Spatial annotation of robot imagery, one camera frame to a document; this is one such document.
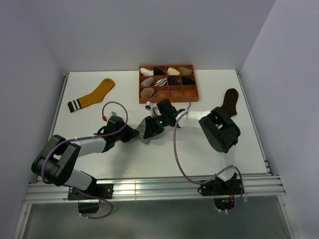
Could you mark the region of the grey sock black stripes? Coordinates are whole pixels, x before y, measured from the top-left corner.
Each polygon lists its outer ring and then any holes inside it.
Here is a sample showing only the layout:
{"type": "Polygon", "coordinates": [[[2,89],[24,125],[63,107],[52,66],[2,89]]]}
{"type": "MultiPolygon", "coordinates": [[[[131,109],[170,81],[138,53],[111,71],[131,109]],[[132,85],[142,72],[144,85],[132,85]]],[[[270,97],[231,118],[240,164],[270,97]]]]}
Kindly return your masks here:
{"type": "Polygon", "coordinates": [[[151,139],[143,139],[145,128],[146,128],[146,123],[145,123],[145,119],[143,119],[141,123],[139,124],[139,126],[136,128],[136,130],[139,132],[138,137],[142,141],[142,143],[149,144],[151,139]]]}

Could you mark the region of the dark brown sock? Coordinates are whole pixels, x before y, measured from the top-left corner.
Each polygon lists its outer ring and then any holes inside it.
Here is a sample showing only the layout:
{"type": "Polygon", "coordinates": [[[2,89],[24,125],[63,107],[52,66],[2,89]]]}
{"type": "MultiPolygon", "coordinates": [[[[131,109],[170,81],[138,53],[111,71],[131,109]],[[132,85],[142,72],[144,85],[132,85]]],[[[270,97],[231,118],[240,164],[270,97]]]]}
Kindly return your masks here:
{"type": "Polygon", "coordinates": [[[236,105],[238,101],[238,91],[234,88],[228,89],[224,94],[221,108],[225,110],[229,117],[237,115],[236,105]]]}

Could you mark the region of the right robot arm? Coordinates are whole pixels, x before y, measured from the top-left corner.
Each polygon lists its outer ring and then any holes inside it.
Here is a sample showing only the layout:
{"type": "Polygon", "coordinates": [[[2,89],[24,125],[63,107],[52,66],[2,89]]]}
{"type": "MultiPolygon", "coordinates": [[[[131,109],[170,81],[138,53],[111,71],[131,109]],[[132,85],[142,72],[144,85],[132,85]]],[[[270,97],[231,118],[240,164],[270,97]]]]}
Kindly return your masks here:
{"type": "Polygon", "coordinates": [[[144,118],[137,128],[140,139],[148,144],[151,138],[163,133],[165,127],[171,126],[175,160],[187,181],[203,185],[219,178],[215,183],[216,190],[221,194],[227,194],[233,188],[231,179],[237,175],[242,178],[238,167],[235,166],[235,149],[241,132],[222,107],[215,107],[210,111],[191,111],[190,107],[177,110],[166,98],[157,104],[147,102],[145,109],[150,112],[150,115],[144,118]],[[179,128],[185,127],[201,129],[209,145],[220,155],[221,170],[208,180],[194,181],[181,167],[177,155],[176,135],[179,128]]]}

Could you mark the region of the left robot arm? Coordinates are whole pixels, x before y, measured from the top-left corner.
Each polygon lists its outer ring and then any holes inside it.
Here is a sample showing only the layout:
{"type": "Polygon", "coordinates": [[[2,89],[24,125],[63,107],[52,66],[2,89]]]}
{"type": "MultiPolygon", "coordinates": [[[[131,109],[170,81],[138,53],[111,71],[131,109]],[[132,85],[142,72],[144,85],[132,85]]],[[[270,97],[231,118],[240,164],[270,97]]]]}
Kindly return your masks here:
{"type": "Polygon", "coordinates": [[[78,140],[52,136],[32,163],[31,170],[38,176],[44,175],[50,184],[77,188],[84,198],[91,199],[97,193],[97,180],[74,169],[77,159],[88,154],[107,152],[117,141],[126,143],[138,135],[139,131],[125,124],[121,117],[111,116],[106,125],[92,136],[78,140]]]}

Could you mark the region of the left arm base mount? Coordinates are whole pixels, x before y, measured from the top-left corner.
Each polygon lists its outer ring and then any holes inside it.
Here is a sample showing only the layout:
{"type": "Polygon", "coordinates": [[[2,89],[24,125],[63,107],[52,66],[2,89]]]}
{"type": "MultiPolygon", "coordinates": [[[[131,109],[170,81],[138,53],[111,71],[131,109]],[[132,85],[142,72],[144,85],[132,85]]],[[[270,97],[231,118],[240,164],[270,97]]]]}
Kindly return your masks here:
{"type": "Polygon", "coordinates": [[[67,200],[78,201],[78,212],[81,216],[88,219],[101,219],[109,216],[114,209],[114,206],[109,199],[112,199],[114,184],[96,184],[85,191],[70,187],[67,200]],[[101,204],[106,203],[110,206],[109,212],[102,216],[95,216],[101,208],[101,204]]]}

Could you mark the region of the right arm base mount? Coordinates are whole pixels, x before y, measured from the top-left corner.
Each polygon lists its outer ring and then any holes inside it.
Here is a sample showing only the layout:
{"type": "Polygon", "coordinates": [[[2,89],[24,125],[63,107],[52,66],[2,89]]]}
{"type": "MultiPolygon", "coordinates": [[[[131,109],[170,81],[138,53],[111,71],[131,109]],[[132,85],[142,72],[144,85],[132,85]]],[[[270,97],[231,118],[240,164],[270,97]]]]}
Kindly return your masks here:
{"type": "Polygon", "coordinates": [[[216,177],[213,181],[201,184],[197,192],[204,197],[212,196],[214,206],[218,212],[228,214],[236,206],[236,196],[242,199],[245,193],[242,178],[237,178],[237,173],[227,180],[216,177]]]}

